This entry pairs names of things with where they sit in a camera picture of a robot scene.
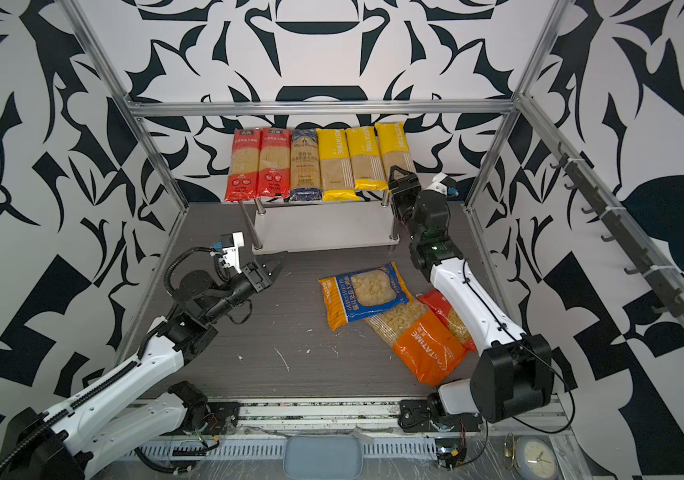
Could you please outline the yellow spaghetti bag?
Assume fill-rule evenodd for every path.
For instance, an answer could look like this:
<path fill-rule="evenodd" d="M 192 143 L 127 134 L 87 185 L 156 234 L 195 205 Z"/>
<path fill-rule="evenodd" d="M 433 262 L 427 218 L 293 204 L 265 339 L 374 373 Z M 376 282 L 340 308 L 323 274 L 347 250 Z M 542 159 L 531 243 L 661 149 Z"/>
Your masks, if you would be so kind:
<path fill-rule="evenodd" d="M 345 131 L 355 189 L 385 191 L 388 189 L 384 167 L 373 127 L 350 128 Z"/>
<path fill-rule="evenodd" d="M 324 202 L 357 201 L 355 180 L 345 131 L 317 129 Z"/>
<path fill-rule="evenodd" d="M 390 178 L 394 166 L 415 173 L 416 167 L 406 138 L 404 123 L 376 123 L 375 129 L 386 179 Z"/>

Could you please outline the blue orange orecchiette bag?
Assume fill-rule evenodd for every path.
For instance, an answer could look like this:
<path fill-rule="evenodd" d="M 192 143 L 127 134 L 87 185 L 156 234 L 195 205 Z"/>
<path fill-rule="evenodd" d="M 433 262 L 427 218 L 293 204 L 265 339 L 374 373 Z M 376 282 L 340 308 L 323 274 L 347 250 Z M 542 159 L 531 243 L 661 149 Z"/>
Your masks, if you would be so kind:
<path fill-rule="evenodd" d="M 332 331 L 412 300 L 394 262 L 319 279 L 318 283 Z"/>

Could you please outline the red spaghetti bag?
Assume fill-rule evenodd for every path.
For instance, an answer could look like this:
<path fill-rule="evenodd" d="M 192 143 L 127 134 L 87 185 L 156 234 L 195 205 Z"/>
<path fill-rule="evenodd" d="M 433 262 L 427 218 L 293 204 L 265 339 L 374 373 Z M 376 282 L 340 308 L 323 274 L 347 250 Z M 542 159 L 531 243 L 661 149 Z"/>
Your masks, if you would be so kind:
<path fill-rule="evenodd" d="M 262 130 L 259 152 L 258 195 L 287 198 L 290 194 L 291 131 L 281 128 Z"/>
<path fill-rule="evenodd" d="M 227 202 L 240 202 L 257 197 L 261 138 L 260 129 L 235 131 L 224 197 Z"/>

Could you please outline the blue gold spaghetti bag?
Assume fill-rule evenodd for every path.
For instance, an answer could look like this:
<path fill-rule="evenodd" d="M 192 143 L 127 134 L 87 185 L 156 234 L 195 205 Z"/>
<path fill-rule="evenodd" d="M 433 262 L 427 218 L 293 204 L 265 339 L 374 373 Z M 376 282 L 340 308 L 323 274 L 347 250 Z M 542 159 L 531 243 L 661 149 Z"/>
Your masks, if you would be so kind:
<path fill-rule="evenodd" d="M 314 129 L 295 129 L 291 135 L 290 196 L 293 202 L 322 199 L 318 137 Z"/>

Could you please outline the red macaroni bag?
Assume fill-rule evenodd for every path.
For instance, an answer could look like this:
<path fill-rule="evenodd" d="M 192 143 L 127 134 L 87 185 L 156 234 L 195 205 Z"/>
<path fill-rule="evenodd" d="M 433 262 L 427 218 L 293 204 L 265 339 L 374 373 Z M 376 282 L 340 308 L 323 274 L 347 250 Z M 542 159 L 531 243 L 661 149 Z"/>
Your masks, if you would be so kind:
<path fill-rule="evenodd" d="M 466 350 L 477 353 L 476 344 L 467 327 L 443 294 L 438 290 L 431 290 L 417 299 L 437 316 Z"/>

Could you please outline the orange pasta bag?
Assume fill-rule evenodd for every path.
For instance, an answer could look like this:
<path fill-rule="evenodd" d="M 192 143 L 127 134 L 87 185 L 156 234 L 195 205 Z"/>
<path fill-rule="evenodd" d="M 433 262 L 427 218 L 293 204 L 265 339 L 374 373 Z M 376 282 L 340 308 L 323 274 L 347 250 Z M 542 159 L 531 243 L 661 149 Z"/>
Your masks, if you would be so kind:
<path fill-rule="evenodd" d="M 423 384 L 436 387 L 462 362 L 467 350 L 423 303 L 413 300 L 365 319 Z"/>

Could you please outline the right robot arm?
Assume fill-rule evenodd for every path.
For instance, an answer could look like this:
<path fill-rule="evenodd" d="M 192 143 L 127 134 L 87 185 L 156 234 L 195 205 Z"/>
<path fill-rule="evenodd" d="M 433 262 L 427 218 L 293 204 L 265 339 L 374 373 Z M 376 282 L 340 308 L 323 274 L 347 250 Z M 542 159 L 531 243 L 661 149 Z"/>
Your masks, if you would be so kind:
<path fill-rule="evenodd" d="M 555 380 L 550 345 L 503 312 L 450 238 L 455 181 L 438 174 L 423 188 L 415 173 L 394 166 L 388 188 L 394 215 L 409 234 L 413 265 L 458 314 L 480 356 L 470 378 L 439 387 L 438 414 L 478 414 L 497 423 L 548 405 Z"/>

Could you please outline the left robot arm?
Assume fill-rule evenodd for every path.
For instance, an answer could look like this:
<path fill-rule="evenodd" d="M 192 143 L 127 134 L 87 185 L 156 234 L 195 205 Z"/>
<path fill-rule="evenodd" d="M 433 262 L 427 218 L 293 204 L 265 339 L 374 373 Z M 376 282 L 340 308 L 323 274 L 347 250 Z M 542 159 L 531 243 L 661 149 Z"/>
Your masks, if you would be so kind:
<path fill-rule="evenodd" d="M 0 479 L 90 479 L 126 453 L 165 433 L 205 429 L 208 398 L 183 381 L 149 405 L 124 410 L 150 387 L 181 370 L 217 336 L 216 323 L 252 304 L 283 269 L 287 252 L 258 255 L 241 267 L 222 248 L 204 247 L 215 272 L 194 270 L 172 283 L 192 247 L 166 268 L 163 283 L 174 305 L 157 318 L 138 350 L 80 392 L 42 413 L 26 409 L 10 422 Z"/>

